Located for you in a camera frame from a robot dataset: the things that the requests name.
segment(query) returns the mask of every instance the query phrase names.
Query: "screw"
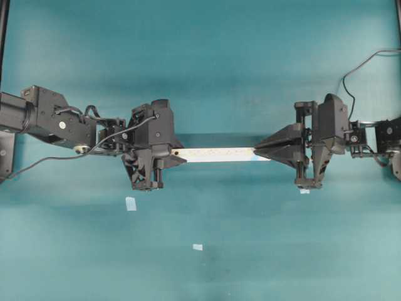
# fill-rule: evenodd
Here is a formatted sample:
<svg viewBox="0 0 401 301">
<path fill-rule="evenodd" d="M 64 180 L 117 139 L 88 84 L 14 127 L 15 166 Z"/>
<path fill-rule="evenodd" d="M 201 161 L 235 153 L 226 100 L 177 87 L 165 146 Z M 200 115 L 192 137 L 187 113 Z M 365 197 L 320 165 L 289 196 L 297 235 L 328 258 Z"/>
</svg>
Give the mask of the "screw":
<svg viewBox="0 0 401 301">
<path fill-rule="evenodd" d="M 63 121 L 60 121 L 60 123 L 58 124 L 58 126 L 59 126 L 62 130 L 64 130 L 64 129 L 67 127 L 67 125 L 66 125 L 65 122 L 63 122 Z"/>
</svg>

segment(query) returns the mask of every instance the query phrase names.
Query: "black cable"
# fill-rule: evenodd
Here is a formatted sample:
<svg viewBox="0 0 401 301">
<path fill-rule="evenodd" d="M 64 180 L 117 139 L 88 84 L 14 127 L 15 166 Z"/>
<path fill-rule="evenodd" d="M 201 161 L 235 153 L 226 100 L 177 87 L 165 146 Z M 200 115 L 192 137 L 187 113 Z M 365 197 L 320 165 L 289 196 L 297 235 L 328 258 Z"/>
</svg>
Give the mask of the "black cable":
<svg viewBox="0 0 401 301">
<path fill-rule="evenodd" d="M 111 135 L 105 137 L 104 139 L 99 141 L 99 143 L 97 143 L 97 145 L 95 145 L 88 152 L 86 152 L 86 153 L 84 153 L 82 155 L 73 156 L 73 157 L 46 157 L 46 158 L 43 158 L 43 159 L 40 159 L 40 160 L 36 161 L 35 163 L 31 164 L 30 166 L 28 166 L 28 167 L 26 167 L 24 169 L 21 169 L 20 171 L 17 171 L 17 172 L 14 172 L 14 173 L 10 174 L 6 179 L 7 180 L 11 180 L 11 179 L 15 178 L 18 174 L 20 174 L 22 172 L 25 172 L 25 171 L 28 171 L 28 170 L 34 168 L 35 166 L 37 166 L 39 163 L 42 163 L 42 162 L 47 161 L 47 160 L 73 160 L 73 159 L 79 159 L 79 158 L 82 158 L 82 157 L 86 157 L 87 155 L 91 154 L 96 148 L 101 146 L 106 140 L 108 140 L 108 139 L 110 139 L 110 138 L 112 138 L 114 136 L 121 135 L 123 133 L 129 132 L 131 130 L 135 130 L 135 129 L 139 128 L 140 126 L 142 126 L 143 124 L 147 123 L 148 121 L 150 121 L 152 119 L 156 119 L 156 117 L 155 116 L 148 117 L 148 118 L 146 118 L 145 120 L 143 120 L 141 123 L 139 123 L 137 125 L 134 125 L 134 126 L 129 127 L 129 128 L 127 128 L 125 130 L 121 130 L 121 131 L 119 131 L 117 133 L 114 133 L 114 134 L 111 134 Z"/>
<path fill-rule="evenodd" d="M 353 96 L 350 91 L 348 91 L 346 85 L 345 85 L 345 78 L 350 75 L 351 73 L 357 71 L 358 69 L 360 69 L 364 64 L 368 63 L 374 56 L 380 54 L 380 53 L 401 53 L 401 48 L 394 48 L 394 49 L 382 49 L 382 50 L 378 50 L 376 52 L 374 52 L 374 54 L 372 54 L 371 56 L 369 56 L 366 60 L 364 60 L 362 63 L 360 63 L 357 67 L 355 67 L 354 69 L 352 69 L 351 71 L 347 72 L 344 76 L 343 76 L 343 87 L 344 90 L 346 91 L 346 93 L 351 96 L 352 98 L 352 107 L 351 107 L 351 112 L 350 112 L 350 116 L 348 117 L 348 119 L 351 119 L 352 113 L 353 113 L 353 109 L 355 107 L 355 96 Z"/>
<path fill-rule="evenodd" d="M 376 163 L 380 166 L 380 167 L 386 167 L 388 164 L 384 163 L 383 161 L 381 161 L 378 158 L 378 155 L 373 151 L 373 149 L 369 146 L 366 145 L 366 148 L 373 154 L 373 158 L 375 159 Z"/>
<path fill-rule="evenodd" d="M 0 84 L 3 74 L 3 56 L 4 44 L 6 42 L 8 12 L 10 8 L 10 0 L 1 0 L 0 3 Z"/>
<path fill-rule="evenodd" d="M 78 113 L 81 123 L 83 123 L 83 124 L 85 123 L 85 119 L 83 118 L 83 113 L 79 108 L 73 107 L 72 105 L 69 105 L 67 107 L 62 107 L 62 108 L 59 108 L 59 109 L 55 110 L 55 114 L 57 114 L 57 115 L 59 115 L 61 113 L 64 113 L 64 112 L 76 112 L 76 113 Z"/>
<path fill-rule="evenodd" d="M 98 109 L 94 105 L 89 105 L 85 109 L 85 116 L 89 117 L 89 112 L 92 111 L 95 117 L 101 118 L 98 112 Z"/>
</svg>

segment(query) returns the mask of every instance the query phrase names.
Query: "mounting plate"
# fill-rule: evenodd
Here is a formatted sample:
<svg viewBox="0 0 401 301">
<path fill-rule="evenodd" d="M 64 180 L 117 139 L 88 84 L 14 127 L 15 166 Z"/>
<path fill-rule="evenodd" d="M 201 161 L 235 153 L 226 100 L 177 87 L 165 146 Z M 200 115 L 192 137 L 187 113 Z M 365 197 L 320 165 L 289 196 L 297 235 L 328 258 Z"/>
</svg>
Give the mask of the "mounting plate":
<svg viewBox="0 0 401 301">
<path fill-rule="evenodd" d="M 0 132 L 0 183 L 13 172 L 15 134 Z"/>
</svg>

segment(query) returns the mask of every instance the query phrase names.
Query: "small white paper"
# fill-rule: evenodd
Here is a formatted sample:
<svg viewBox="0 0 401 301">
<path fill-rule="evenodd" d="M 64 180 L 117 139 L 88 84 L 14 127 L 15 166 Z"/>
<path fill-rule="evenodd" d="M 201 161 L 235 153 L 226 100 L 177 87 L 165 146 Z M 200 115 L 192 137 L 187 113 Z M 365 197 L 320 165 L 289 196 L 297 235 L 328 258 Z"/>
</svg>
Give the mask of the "small white paper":
<svg viewBox="0 0 401 301">
<path fill-rule="evenodd" d="M 194 244 L 192 245 L 192 249 L 197 250 L 197 251 L 203 251 L 203 245 L 194 243 Z"/>
<path fill-rule="evenodd" d="M 309 194 L 309 193 L 311 193 L 311 191 L 309 189 L 300 189 L 299 193 L 300 194 Z"/>
<path fill-rule="evenodd" d="M 137 210 L 137 203 L 135 202 L 135 198 L 131 198 L 127 196 L 125 198 L 125 204 L 127 205 L 127 211 L 136 211 Z"/>
</svg>

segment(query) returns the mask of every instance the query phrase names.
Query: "teal table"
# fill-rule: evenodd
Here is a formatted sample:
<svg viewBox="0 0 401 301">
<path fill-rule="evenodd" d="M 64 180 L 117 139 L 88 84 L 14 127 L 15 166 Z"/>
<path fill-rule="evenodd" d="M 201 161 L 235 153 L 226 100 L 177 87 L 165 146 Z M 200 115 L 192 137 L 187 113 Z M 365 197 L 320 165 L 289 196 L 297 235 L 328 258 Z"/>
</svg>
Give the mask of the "teal table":
<svg viewBox="0 0 401 301">
<path fill-rule="evenodd" d="M 393 0 L 14 0 L 2 89 L 124 118 L 169 98 L 186 147 L 252 146 L 296 101 L 350 105 L 341 76 L 399 44 Z M 354 118 L 398 117 L 400 83 L 397 56 L 374 58 L 348 80 Z M 21 136 L 15 168 L 69 155 Z M 334 157 L 310 194 L 276 162 L 164 178 L 131 191 L 119 159 L 89 157 L 2 184 L 0 300 L 401 299 L 401 184 L 374 160 Z"/>
</svg>

